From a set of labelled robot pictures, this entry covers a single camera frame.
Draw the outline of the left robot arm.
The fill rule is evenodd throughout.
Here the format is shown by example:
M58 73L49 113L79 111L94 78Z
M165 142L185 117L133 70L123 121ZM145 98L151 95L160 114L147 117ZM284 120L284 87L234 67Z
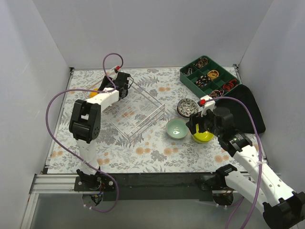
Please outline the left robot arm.
M77 174L89 190L96 191L102 187L102 177L97 171L100 166L96 152L96 139L101 130L101 113L128 95L130 80L133 80L131 75L124 72L117 72L113 78L104 76L94 97L74 103L69 131L76 140L82 158Z

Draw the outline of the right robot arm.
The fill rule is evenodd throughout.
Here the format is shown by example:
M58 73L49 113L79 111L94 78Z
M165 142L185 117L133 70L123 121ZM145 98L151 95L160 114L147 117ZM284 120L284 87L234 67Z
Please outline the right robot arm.
M234 125L227 108L208 109L206 114L190 115L191 133L208 131L218 138L223 150L242 165L253 179L244 177L234 166L217 169L216 185L229 187L251 201L271 229L289 229L305 219L305 194L296 193L260 159L252 141Z

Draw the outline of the mint green floral bowl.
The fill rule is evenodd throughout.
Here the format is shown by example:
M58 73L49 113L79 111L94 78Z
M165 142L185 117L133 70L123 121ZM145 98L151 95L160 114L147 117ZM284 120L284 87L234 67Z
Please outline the mint green floral bowl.
M186 122L183 119L174 118L167 122L166 132L173 139L183 139L189 133Z

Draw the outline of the orange bowl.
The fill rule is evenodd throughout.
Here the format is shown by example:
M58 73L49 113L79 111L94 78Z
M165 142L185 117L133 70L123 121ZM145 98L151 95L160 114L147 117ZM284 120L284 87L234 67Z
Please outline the orange bowl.
M89 98L93 98L94 96L96 96L98 94L98 88L94 89L94 92L90 92Z

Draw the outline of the lime green bowl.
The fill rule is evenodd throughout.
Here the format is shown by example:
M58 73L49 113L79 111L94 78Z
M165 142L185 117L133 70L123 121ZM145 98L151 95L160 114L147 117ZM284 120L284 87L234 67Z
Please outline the lime green bowl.
M214 135L208 131L205 131L203 133L196 132L194 135L192 135L194 141L197 143L206 143L213 139Z

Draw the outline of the white wire dish rack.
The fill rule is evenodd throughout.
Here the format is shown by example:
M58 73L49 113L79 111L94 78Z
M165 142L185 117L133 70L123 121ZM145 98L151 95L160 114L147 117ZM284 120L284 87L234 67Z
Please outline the white wire dish rack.
M142 141L143 133L163 119L165 104L158 96L162 82L157 69L125 69L129 74L128 95L101 114L98 141L106 145L132 145Z

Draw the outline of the pink speckled bowl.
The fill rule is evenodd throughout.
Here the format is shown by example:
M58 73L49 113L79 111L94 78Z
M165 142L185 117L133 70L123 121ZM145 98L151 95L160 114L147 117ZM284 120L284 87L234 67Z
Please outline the pink speckled bowl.
M189 98L184 98L178 102L177 112L184 118L189 118L190 115L199 112L197 103Z

